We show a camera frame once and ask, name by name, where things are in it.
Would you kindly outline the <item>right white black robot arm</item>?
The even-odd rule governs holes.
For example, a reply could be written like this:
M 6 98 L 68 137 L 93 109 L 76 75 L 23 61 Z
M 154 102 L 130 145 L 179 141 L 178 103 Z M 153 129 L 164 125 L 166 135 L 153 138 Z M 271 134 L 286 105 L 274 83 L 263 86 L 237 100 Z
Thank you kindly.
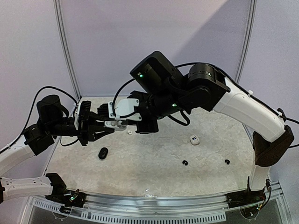
M 161 52 L 155 51 L 130 72 L 143 88 L 133 91 L 139 100 L 136 123 L 140 134 L 158 132 L 159 119 L 195 108 L 227 115 L 253 129 L 254 164 L 242 200 L 252 203 L 266 184 L 271 166 L 294 141 L 282 110 L 275 111 L 236 84 L 222 69 L 209 63 L 190 63 L 183 75 Z

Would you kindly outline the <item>white earbud charging case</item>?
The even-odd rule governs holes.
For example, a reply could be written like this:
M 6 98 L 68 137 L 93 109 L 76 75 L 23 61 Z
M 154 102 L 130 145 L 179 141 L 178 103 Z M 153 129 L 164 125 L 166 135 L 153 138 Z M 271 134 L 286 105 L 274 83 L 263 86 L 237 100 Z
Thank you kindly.
M 196 135 L 192 135 L 192 136 L 190 136 L 190 143 L 192 144 L 192 145 L 199 145 L 200 144 L 200 140 L 199 140 L 199 138 L 196 136 Z

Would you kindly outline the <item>small white oval case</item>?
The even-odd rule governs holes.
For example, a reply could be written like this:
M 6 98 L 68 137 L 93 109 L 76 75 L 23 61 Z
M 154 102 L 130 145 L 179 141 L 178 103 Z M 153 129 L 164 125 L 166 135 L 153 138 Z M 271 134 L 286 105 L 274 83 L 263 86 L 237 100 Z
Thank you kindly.
M 125 121 L 122 120 L 112 120 L 112 121 L 105 121 L 104 126 L 107 128 L 112 128 L 115 131 L 124 131 L 127 129 L 127 124 Z

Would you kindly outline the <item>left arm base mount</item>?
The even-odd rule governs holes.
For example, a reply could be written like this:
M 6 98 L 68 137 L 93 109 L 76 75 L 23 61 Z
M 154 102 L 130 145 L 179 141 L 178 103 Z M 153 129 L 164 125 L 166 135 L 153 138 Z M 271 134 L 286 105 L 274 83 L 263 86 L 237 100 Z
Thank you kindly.
M 80 190 L 68 190 L 65 182 L 57 173 L 48 173 L 46 177 L 50 180 L 53 187 L 50 195 L 45 196 L 47 200 L 63 204 L 65 207 L 83 208 L 86 194 Z

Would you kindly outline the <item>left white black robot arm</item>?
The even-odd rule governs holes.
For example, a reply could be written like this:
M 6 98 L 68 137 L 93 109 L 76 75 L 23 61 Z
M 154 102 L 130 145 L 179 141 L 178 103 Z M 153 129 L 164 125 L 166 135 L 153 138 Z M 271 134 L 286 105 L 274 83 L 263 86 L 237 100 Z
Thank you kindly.
M 78 114 L 71 117 L 58 95 L 48 95 L 36 104 L 38 121 L 25 127 L 20 136 L 0 151 L 0 173 L 4 174 L 21 162 L 37 156 L 55 143 L 58 136 L 76 137 L 82 146 L 114 132 L 105 122 L 114 115 L 109 105 L 104 104 L 97 113 L 91 111 L 91 102 L 82 101 Z M 60 203 L 72 203 L 77 191 L 68 191 L 65 182 L 57 173 L 47 173 L 36 178 L 0 179 L 0 201 L 44 195 Z

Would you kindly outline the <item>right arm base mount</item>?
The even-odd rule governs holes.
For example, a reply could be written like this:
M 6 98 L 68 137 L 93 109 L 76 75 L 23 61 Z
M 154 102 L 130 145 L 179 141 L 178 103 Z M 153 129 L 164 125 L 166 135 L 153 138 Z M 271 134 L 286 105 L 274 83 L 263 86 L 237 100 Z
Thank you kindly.
M 249 177 L 247 179 L 247 188 L 245 190 L 235 191 L 226 194 L 226 199 L 229 208 L 241 207 L 252 203 L 262 201 L 262 204 L 257 207 L 260 210 L 264 207 L 271 197 L 271 181 L 267 177 L 265 180 L 265 188 L 258 191 L 252 191 L 249 186 Z

